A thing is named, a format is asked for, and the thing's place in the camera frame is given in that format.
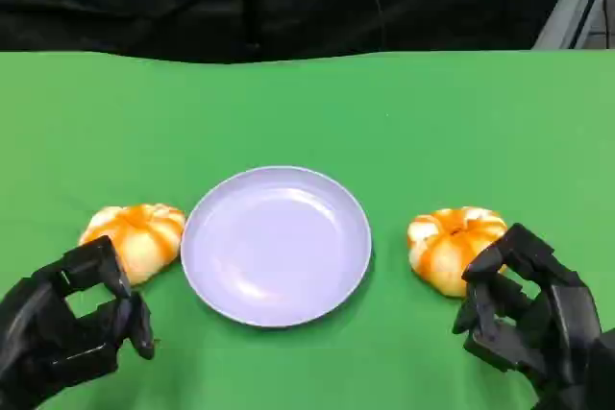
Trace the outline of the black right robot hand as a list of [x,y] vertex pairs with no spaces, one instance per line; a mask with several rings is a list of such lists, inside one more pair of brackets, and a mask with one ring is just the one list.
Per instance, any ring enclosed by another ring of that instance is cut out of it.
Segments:
[[608,409],[614,334],[604,332],[589,287],[554,249],[516,223],[462,274],[466,298],[453,332],[505,373],[522,374],[538,409]]

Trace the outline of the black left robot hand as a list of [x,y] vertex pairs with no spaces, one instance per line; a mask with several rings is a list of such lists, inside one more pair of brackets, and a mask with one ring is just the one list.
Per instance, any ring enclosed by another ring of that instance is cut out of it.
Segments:
[[[104,285],[114,298],[78,317],[67,297]],[[155,356],[151,313],[107,235],[22,278],[1,300],[1,406],[35,409],[118,368],[124,341]]]

